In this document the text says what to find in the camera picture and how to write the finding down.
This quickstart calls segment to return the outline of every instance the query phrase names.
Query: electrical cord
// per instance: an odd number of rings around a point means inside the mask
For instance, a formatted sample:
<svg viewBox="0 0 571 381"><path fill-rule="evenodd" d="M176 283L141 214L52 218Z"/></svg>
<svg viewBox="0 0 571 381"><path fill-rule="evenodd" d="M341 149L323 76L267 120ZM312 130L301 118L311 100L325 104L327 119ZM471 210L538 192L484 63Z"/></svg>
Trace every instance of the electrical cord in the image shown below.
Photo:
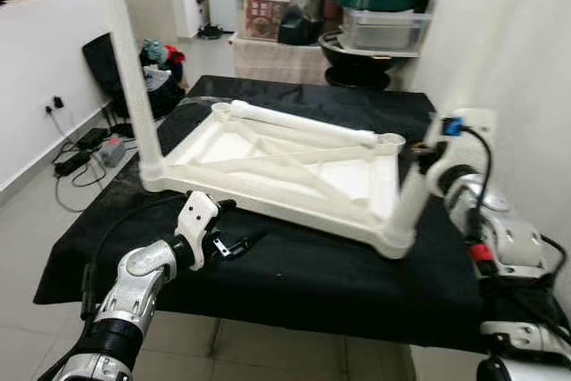
<svg viewBox="0 0 571 381"><path fill-rule="evenodd" d="M559 244L556 241L553 241L548 236L545 236L543 234L542 234L542 241L544 241L545 243L553 247L555 250L557 250L561 256L559 262L557 263L557 265L555 266L555 268L551 273L555 278L567 263L567 250L565 250L565 248L561 244Z"/></svg>
<svg viewBox="0 0 571 381"><path fill-rule="evenodd" d="M482 212L482 205L484 204L485 192L488 189L490 176L492 175L492 162L493 162L492 149L488 145L488 142L486 142L485 139L482 137L482 135L477 131L475 131L473 128L463 125L460 127L460 129L465 133L468 133L469 135L475 137L482 144L482 146L485 149L487 157L485 174L484 174L484 183L482 184L482 190L480 191L480 194L476 200L476 207L474 208L474 210L471 211L472 215L470 219L470 228L472 229L470 235L472 237L480 237L481 228L482 228L482 223L480 222L481 219L480 214Z"/></svg>
<svg viewBox="0 0 571 381"><path fill-rule="evenodd" d="M62 127L60 127L60 123L57 121L57 119L54 117L54 113L53 112L49 112L47 114L47 116L50 117L50 119L52 120L52 122L54 123L55 128L58 130L58 132L62 135L62 137L67 140L68 142L70 142L71 144L75 145L75 142L72 141L68 136L66 136L66 134L63 132Z"/></svg>
<svg viewBox="0 0 571 381"><path fill-rule="evenodd" d="M105 234L102 236L101 240L99 241L99 244L97 245L97 247L95 248L95 251L91 257L91 261L86 264L86 267L84 268L85 270L94 270L95 267L97 266L97 262L99 261L99 258L101 257L101 253L105 247L105 244L107 243L107 241L109 240L109 237L112 235L112 233L125 221L133 218L134 216L136 216L137 214L139 214L141 211L145 211L148 209L151 209L153 207L156 207L158 205L162 205L165 203L168 203L170 201L175 201L178 199L185 199L186 196L182 195L182 194L178 194L178 195L173 195L173 196L169 196L166 198L162 198L161 200L155 201L153 203L148 203L146 205L143 205L141 207L138 207L136 209L133 209L131 211L128 211L127 213L125 213L123 216L121 216L119 219L115 220L115 222L113 222L113 224L109 227L109 229L107 229L107 231L105 232ZM95 294L95 276L89 276L89 280L87 282L87 288L86 288L86 293L90 296L93 296ZM87 309L86 314L95 314L95 300L91 300L91 305L90 308Z"/></svg>
<svg viewBox="0 0 571 381"><path fill-rule="evenodd" d="M78 183L77 179L83 176L87 172L88 164L86 164L85 168L71 179L71 185L74 187L87 187L94 185L96 183L99 186L99 189L103 191L103 185L101 184L101 181L107 177L107 169L102 165L102 163L99 161L99 159L96 156L92 156L90 159L95 160L99 165L100 170L103 172L101 176L97 177L95 175L95 180L92 180L87 183Z"/></svg>
<svg viewBox="0 0 571 381"><path fill-rule="evenodd" d="M46 372L44 372L37 379L37 381L52 381L55 378L58 371L63 367L63 365L65 365L68 359L76 353L76 350L78 349L78 344L80 344L81 341L83 341L83 339L86 337L92 325L93 325L93 318L91 318L90 320L86 320L86 322L83 324L83 329L81 329L81 334L79 335L78 341L70 348L68 352L63 354L63 356L57 362L55 362L48 370L46 370Z"/></svg>
<svg viewBox="0 0 571 381"><path fill-rule="evenodd" d="M157 205L161 205L161 204L167 203L169 201L175 201L175 200L180 199L180 198L186 198L186 196L185 195L173 195L173 196L169 196L166 198L162 198L161 200L155 201L153 203L148 203L146 205L143 205L142 207L138 207L136 209L133 209L133 210L127 212L125 215L123 215L119 219L117 219L109 227L107 232L103 235L103 237L99 241L99 244L97 245L95 252L92 255L91 261L88 264L86 264L86 267L84 268L84 273L89 271L88 272L89 275L87 276L88 281L86 284L86 290L85 290L85 293L83 294L84 302L82 303L81 318L84 320L84 324L83 324L83 329L81 330L81 335L79 336L78 341L71 347L71 349L68 352L66 352L57 362L55 362L51 368L49 368L46 372L44 372L44 374L38 378L38 381L50 381L50 380L52 380L55 377L55 375L57 374L57 372L63 367L63 365L65 365L67 360L71 356L76 354L76 351L78 349L78 344L80 344L83 341L83 339L86 337L87 333L89 332L89 330L93 326L93 320L95 319L95 310L96 310L95 299L89 299L89 298L93 298L93 296L95 295L95 281L96 281L95 266L96 266L96 264L97 264L97 262L101 256L101 252L103 251L103 248L105 247L105 244L106 244L107 240L109 239L109 237L111 236L111 234L123 222L125 222L126 220L129 220L130 218L137 215L141 211L145 211L145 210L151 209L153 207L156 207ZM84 310L83 306L86 303L86 301L85 301L86 299L88 299L89 304Z"/></svg>
<svg viewBox="0 0 571 381"><path fill-rule="evenodd" d="M70 213L82 213L85 209L72 209L70 206L64 204L62 199L60 198L60 180L62 178L55 179L55 201L65 210L69 211Z"/></svg>
<svg viewBox="0 0 571 381"><path fill-rule="evenodd" d="M463 132L468 133L471 136L475 137L484 147L485 152L486 152L486 156L487 156L487 163L486 163L486 169L485 169L485 174L484 174L484 183L482 184L482 191L480 192L480 194L476 200L476 207L472 211L473 217L470 220L470 222L471 222L470 227L472 228L472 231L471 231L472 237L480 237L481 227L482 227L482 224L480 221L480 219L481 219L480 213L482 210L482 205L484 204L485 192L486 192L488 184L490 182L490 176L492 175L492 149L490 148L488 143L485 141L485 139L482 137L482 135L480 135L477 131L475 131L471 127L462 126L460 129ZM563 267L567 263L567 251L559 243L551 240L550 238L548 238L544 235L542 235L542 241L544 241L545 243L549 244L551 247L556 249L561 255L561 258L560 258L558 264L556 265L555 269L550 273L551 279L548 278L548 281L549 281L548 285L550 287L553 287L557 275L559 274L559 272L563 269ZM545 325L554 335L557 335L559 338L561 338L561 340L563 340L567 344L571 345L571 335L565 329L563 329L563 327L559 326L553 320L545 317L540 311L536 310L532 305L529 305L527 302L522 300L516 294L513 294L510 287L505 287L503 290L504 290L504 292L507 293L507 296L516 305L518 305L522 310L524 310L530 316L537 319L539 323Z"/></svg>
<svg viewBox="0 0 571 381"><path fill-rule="evenodd" d="M67 145L71 145L71 149L66 149ZM55 155L55 157L52 159L52 164L55 164L57 162L57 160L59 160L60 157L62 155L64 155L65 153L77 152L79 150L79 149L74 149L73 146L74 146L74 144L72 142L69 142L69 141L63 142L63 145L60 146L60 150Z"/></svg>

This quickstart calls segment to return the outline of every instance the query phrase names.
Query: power strip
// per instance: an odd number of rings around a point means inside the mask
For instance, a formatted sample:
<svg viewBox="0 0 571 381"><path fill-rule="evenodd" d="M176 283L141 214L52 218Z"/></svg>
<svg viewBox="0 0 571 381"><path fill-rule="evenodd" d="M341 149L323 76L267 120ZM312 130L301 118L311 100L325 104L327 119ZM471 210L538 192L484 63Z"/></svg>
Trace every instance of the power strip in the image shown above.
<svg viewBox="0 0 571 381"><path fill-rule="evenodd" d="M81 151L73 155L69 160L64 162L57 162L55 167L55 175L58 178L63 176L69 176L73 171L77 170L82 165L85 165L89 162L89 153L85 151Z"/></svg>

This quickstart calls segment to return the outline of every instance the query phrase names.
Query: black tablecloth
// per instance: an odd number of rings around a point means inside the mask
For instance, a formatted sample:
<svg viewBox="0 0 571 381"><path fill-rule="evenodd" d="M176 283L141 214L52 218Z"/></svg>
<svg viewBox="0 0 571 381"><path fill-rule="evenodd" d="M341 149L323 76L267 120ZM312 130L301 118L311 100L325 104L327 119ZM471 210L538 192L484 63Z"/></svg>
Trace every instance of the black tablecloth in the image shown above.
<svg viewBox="0 0 571 381"><path fill-rule="evenodd" d="M425 95L292 85L204 76L159 129L168 153L224 99L242 99L283 112L377 133L422 139L433 106ZM400 158L401 176L410 152ZM83 265L106 229L126 211L169 192L146 192L134 157L54 245L35 303L80 299ZM182 201L141 213L112 236L102 255L98 295L112 285L127 250L172 233ZM162 290L166 311L240 319L273 326L364 336L410 344L480 348L481 302L462 240L438 200L418 225L406 259L388 261L351 240L248 211L218 224L224 240L269 232L243 258L187 272Z"/></svg>

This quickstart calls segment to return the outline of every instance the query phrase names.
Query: clothes pile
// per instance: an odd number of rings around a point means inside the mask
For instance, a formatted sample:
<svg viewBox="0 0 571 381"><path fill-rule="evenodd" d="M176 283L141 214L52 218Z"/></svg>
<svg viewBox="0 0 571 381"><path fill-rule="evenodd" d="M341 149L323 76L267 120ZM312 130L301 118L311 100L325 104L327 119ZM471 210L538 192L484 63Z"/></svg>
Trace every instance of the clothes pile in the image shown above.
<svg viewBox="0 0 571 381"><path fill-rule="evenodd" d="M183 73L183 62L186 60L186 57L175 46L164 46L158 39L145 39L139 60L145 70L147 86L155 87L157 78L160 76L159 73L153 70L167 70L177 82L178 87L185 90L190 89Z"/></svg>

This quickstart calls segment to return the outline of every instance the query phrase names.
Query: orange container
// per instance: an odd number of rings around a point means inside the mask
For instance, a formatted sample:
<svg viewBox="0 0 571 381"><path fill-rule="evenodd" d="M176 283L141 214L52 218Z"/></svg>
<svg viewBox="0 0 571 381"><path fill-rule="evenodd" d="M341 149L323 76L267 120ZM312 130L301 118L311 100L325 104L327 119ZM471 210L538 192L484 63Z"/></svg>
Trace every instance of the orange container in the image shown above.
<svg viewBox="0 0 571 381"><path fill-rule="evenodd" d="M277 40L279 24L292 0L237 0L238 37Z"/></svg>

